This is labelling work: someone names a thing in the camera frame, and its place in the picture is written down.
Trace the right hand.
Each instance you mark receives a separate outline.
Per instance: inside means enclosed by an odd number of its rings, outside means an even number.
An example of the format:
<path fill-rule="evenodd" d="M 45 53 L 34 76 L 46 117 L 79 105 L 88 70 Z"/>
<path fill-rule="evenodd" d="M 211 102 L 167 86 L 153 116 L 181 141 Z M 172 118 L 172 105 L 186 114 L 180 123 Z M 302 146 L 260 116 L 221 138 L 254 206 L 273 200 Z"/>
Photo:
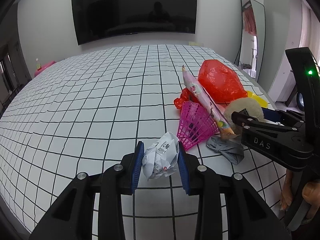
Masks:
<path fill-rule="evenodd" d="M 319 180 L 310 180 L 303 172 L 287 170 L 280 209 L 287 210 L 285 225 L 292 231 L 312 220 L 319 210 Z"/>

